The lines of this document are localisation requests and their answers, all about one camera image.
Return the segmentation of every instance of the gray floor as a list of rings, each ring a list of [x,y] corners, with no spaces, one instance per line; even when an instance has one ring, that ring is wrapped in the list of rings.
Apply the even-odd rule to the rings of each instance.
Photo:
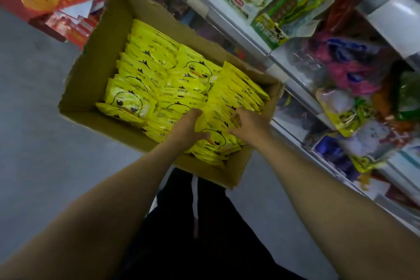
[[[2,261],[139,153],[59,116],[63,80],[79,53],[74,45],[2,9],[0,32]],[[228,196],[279,264],[307,279],[337,279],[260,155]]]

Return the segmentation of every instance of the cardboard box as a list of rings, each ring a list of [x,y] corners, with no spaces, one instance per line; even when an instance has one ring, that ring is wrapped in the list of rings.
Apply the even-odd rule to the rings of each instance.
[[[59,104],[60,113],[66,118],[142,152],[148,152],[157,145],[141,130],[105,116],[95,107],[95,102],[103,102],[108,78],[117,73],[116,61],[124,49],[134,18],[186,44],[214,63],[223,65],[224,61],[228,61],[244,71],[270,95],[271,100],[266,103],[262,114],[271,119],[283,89],[277,79],[251,68],[218,44],[199,37],[151,0],[106,0],[101,20],[68,76],[66,90]],[[251,151],[251,147],[244,146],[242,150],[231,154],[224,170],[185,154],[174,165],[224,187],[233,188],[241,178]]]

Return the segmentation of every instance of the person's right hand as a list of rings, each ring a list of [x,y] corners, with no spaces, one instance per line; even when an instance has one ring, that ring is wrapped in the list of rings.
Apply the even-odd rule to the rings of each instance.
[[[229,134],[239,137],[246,144],[258,149],[272,138],[269,122],[255,111],[237,108],[232,120],[237,121],[239,128],[229,129]]]

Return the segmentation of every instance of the person's right arm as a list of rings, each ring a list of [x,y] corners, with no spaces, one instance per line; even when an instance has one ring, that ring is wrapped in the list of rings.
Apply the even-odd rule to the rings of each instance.
[[[232,129],[271,165],[297,214],[344,279],[418,279],[420,239],[370,199],[356,193],[270,133],[255,112],[237,109]]]

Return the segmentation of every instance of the hand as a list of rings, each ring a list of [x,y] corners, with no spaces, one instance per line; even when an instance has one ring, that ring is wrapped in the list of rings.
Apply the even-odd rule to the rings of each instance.
[[[229,129],[229,134],[239,137],[256,149],[273,138],[268,121],[255,111],[237,108],[232,120],[236,120],[240,127]]]
[[[184,152],[191,148],[198,140],[210,138],[210,133],[196,132],[195,121],[203,114],[200,109],[192,108],[174,124],[164,143],[168,143]]]

